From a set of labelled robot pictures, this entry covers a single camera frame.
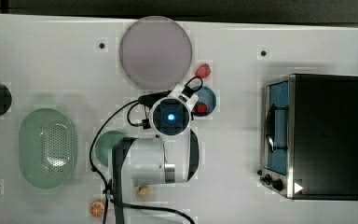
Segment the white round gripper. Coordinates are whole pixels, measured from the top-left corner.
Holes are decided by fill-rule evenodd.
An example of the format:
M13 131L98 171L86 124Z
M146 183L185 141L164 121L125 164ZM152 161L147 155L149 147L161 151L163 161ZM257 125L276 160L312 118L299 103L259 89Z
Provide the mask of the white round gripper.
M199 96L188 86L178 84L151 109L151 126L164 136L182 134L190 126L191 112Z

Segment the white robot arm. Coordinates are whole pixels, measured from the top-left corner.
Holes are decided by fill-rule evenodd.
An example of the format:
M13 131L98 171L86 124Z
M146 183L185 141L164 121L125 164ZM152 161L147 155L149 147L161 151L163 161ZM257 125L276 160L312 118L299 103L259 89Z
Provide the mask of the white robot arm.
M195 221L162 205L142 205L135 191L152 185L189 181L199 167L198 137L190 128L197 92L187 85L143 95L136 103L150 109L148 138L124 137L110 152L110 202L116 224L181 224Z

